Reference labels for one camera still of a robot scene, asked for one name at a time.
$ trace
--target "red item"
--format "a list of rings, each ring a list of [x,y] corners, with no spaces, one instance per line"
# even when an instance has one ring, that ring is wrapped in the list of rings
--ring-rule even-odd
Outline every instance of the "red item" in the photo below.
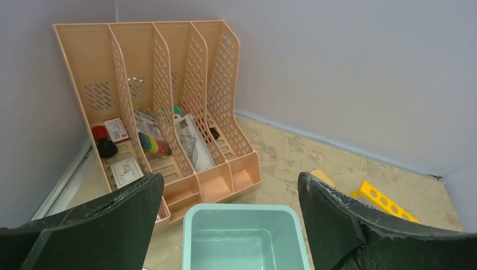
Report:
[[[91,129],[93,133],[93,138],[95,141],[99,141],[100,139],[107,139],[107,129],[103,125],[97,125]]]

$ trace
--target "plastic basket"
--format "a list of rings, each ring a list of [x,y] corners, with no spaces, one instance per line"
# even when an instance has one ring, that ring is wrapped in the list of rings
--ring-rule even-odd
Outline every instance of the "plastic basket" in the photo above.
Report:
[[[196,204],[230,200],[261,182],[257,152],[233,114],[240,45],[225,22],[54,25],[54,29],[92,142],[91,127],[115,117],[121,117],[131,138],[119,143],[119,153],[109,160],[100,159],[94,147],[110,189],[114,181],[109,166],[130,156],[137,158],[144,173],[164,176],[162,219],[155,231],[181,222]],[[174,126],[174,104],[193,116],[213,168],[194,170]],[[156,116],[171,156],[144,153],[133,106]],[[219,132],[217,141],[209,127]]]
[[[310,269],[288,206],[201,204],[187,212],[183,230],[183,270]]]

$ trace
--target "speckled floor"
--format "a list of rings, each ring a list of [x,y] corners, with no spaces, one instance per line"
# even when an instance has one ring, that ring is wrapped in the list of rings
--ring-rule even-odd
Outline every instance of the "speckled floor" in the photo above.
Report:
[[[233,203],[284,204],[292,207],[301,219],[296,191],[298,174],[320,168],[340,191],[352,192],[359,188],[361,181],[367,180],[421,223],[462,231],[443,184],[434,178],[347,153],[250,119],[237,118],[237,122],[260,155],[263,182],[257,190]],[[107,187],[96,164],[69,207],[105,193]],[[179,270],[181,260],[182,226],[176,226],[151,239],[144,267],[150,270]]]

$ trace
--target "mint green container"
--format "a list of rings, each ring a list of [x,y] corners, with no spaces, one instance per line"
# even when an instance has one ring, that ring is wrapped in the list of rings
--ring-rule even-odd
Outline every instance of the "mint green container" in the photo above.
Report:
[[[184,218],[182,270],[309,270],[296,213],[284,205],[198,204]]]

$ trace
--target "peach desk organizer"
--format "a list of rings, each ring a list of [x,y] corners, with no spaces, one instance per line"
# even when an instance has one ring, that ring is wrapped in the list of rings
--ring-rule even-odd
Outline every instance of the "peach desk organizer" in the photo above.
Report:
[[[181,223],[198,203],[222,203],[261,181],[257,152],[233,114],[240,44],[224,21],[56,24],[53,26],[70,73],[93,149],[109,189],[110,166],[134,156],[143,172],[165,179],[155,232]],[[173,106],[193,115],[215,166],[196,172],[174,126]],[[144,153],[134,106],[154,114],[172,155]],[[130,140],[101,159],[91,128],[120,117]],[[208,127],[220,134],[215,141]]]

